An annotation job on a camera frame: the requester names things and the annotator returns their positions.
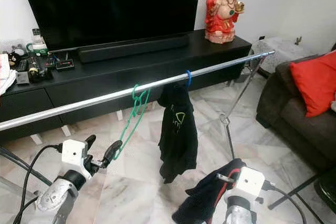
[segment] brown couch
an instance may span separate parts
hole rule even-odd
[[[317,58],[306,57],[294,62]],[[292,78],[289,62],[277,66],[262,91],[257,121],[279,132],[317,171],[336,163],[336,112],[306,118],[306,105]]]

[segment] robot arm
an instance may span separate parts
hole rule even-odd
[[[105,152],[102,161],[93,161],[88,149],[96,140],[90,136],[85,142],[66,140],[62,145],[62,176],[41,194],[36,202],[37,209],[29,224],[63,224],[73,208],[80,188],[88,182],[100,168],[106,168],[122,142],[114,142]]]
[[[232,189],[225,191],[224,200],[227,203],[225,224],[255,224],[256,214],[251,211],[251,206],[259,198],[260,191],[265,181],[261,172],[249,167],[242,167],[237,180],[217,174],[217,178],[234,183]]]

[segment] black cloth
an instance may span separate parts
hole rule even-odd
[[[227,165],[207,175],[196,187],[186,190],[185,192],[189,197],[173,214],[173,220],[177,224],[200,224],[204,221],[211,223],[212,215],[216,209],[216,199],[220,193],[224,193],[224,191],[221,192],[221,189],[225,182],[216,177],[217,173],[228,176],[232,170],[240,169],[243,166],[246,166],[246,164],[240,158],[236,158]]]
[[[163,161],[160,174],[167,184],[185,170],[196,168],[197,130],[194,108],[185,86],[165,85],[158,103],[166,108],[159,147]]]

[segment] red cushion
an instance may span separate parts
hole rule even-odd
[[[306,117],[327,111],[336,92],[336,50],[317,59],[292,62],[290,71],[306,103]]]

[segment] silver pole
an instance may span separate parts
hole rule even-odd
[[[243,58],[239,58],[236,60],[231,60],[231,61],[227,61],[221,64],[217,64],[211,67],[207,67],[207,68],[202,68],[196,71],[191,72],[192,77],[195,76],[200,76],[206,73],[210,73],[210,72],[214,72],[216,70],[220,70],[220,69],[224,69],[227,67],[231,67],[233,65],[239,64],[239,63],[244,63],[246,61],[250,61],[253,59],[257,59],[260,57],[266,57],[269,55],[273,55],[275,53],[275,51],[271,51],[271,52],[264,52],[262,54],[257,54],[257,55],[251,55],[251,56],[246,56]],[[160,81],[154,81],[145,85],[141,85],[137,87],[137,91],[136,92],[142,92],[146,89],[151,89],[151,88],[155,88],[155,87],[159,87],[159,86],[163,86],[165,84],[168,83],[172,83],[172,82],[176,82],[176,81],[182,81],[182,80],[186,80],[188,79],[188,74],[184,73],[184,74],[180,74],[178,76],[173,76],[167,79],[163,79]],[[6,122],[2,122],[0,123],[0,131],[4,131],[4,130],[8,130],[14,127],[18,127],[24,124],[28,124],[28,123],[32,123],[32,122],[36,122],[42,119],[46,119],[46,118],[50,118],[52,116],[55,115],[60,115],[60,114],[64,114],[64,113],[68,113],[74,110],[79,110],[79,109],[83,109],[89,106],[93,106],[93,105],[97,105],[100,103],[104,103],[104,102],[108,102],[108,101],[112,101],[121,97],[126,97],[128,95],[130,95],[133,91],[133,88],[129,88],[129,89],[125,89],[125,90],[121,90],[118,92],[114,92],[111,94],[106,94],[106,95],[102,95],[100,97],[96,97],[96,98],[92,98],[92,99],[88,99],[88,100],[84,100],[81,102],[75,102],[72,104],[67,104],[67,105],[63,105],[57,108],[53,108],[50,110],[46,110],[46,111],[41,111],[41,112],[37,112],[31,115],[26,115],[26,116],[22,116],[20,118],[15,118],[15,119],[11,119],[9,121]]]
[[[258,71],[259,67],[261,66],[261,64],[263,64],[263,61],[266,59],[266,56],[263,56],[260,59],[260,62],[258,63],[258,65],[256,66],[256,68],[254,70],[251,71],[250,75],[248,76],[248,78],[245,80],[243,87],[241,88],[241,90],[239,91],[238,95],[235,97],[233,103],[231,104],[230,108],[228,109],[228,111],[225,113],[225,116],[228,118],[233,109],[235,108],[235,106],[237,105],[238,101],[241,99],[241,97],[243,96],[245,90],[247,89],[248,85],[250,84],[250,82],[253,79],[253,76],[255,75],[255,73]]]

